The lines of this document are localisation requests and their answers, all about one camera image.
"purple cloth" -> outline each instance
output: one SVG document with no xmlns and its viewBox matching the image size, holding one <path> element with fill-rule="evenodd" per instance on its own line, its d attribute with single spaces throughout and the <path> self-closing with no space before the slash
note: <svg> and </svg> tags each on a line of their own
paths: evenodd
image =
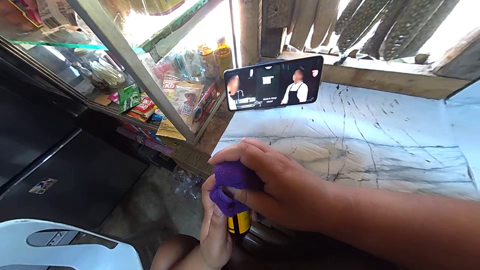
<svg viewBox="0 0 480 270">
<path fill-rule="evenodd" d="M 218 205 L 218 208 L 226 216 L 233 217 L 235 214 L 245 212 L 248 210 L 248 206 L 228 197 L 219 188 L 221 185 L 231 186 L 236 189 L 264 190 L 265 183 L 254 171 L 245 167 L 240 160 L 221 162 L 215 165 L 214 173 L 216 182 L 212 190 L 210 190 L 210 199 Z"/>
</svg>

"leg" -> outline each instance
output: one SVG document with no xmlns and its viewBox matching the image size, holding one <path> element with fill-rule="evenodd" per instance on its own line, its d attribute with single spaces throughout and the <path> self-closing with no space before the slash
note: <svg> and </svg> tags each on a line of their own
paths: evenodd
<svg viewBox="0 0 480 270">
<path fill-rule="evenodd" d="M 200 244 L 195 237 L 178 234 L 168 239 L 155 253 L 150 270 L 168 270 Z"/>
</svg>

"white chef jacket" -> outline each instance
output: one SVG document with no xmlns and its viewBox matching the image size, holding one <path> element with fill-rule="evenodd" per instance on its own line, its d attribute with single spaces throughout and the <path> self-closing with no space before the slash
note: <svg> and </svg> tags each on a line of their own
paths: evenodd
<svg viewBox="0 0 480 270">
<path fill-rule="evenodd" d="M 307 101 L 308 86 L 306 84 L 304 84 L 303 82 L 298 82 L 298 83 L 292 83 L 287 87 L 287 91 L 285 93 L 285 96 L 282 99 L 282 103 L 284 103 L 284 104 L 288 103 L 288 93 L 290 91 L 296 91 L 297 92 L 297 98 L 300 100 L 300 102 L 306 102 Z"/>
<path fill-rule="evenodd" d="M 235 104 L 235 101 L 233 100 L 233 98 L 228 93 L 227 93 L 227 100 L 228 100 L 228 108 L 230 110 L 236 110 L 237 105 Z"/>
</svg>

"white countertop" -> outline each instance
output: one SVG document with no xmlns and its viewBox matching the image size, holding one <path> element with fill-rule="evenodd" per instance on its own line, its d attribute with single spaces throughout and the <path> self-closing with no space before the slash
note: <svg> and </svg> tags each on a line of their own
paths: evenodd
<svg viewBox="0 0 480 270">
<path fill-rule="evenodd" d="M 443 100 L 322 83 L 313 104 L 236 112 L 213 154 L 243 137 L 331 182 L 480 199 Z"/>
</svg>

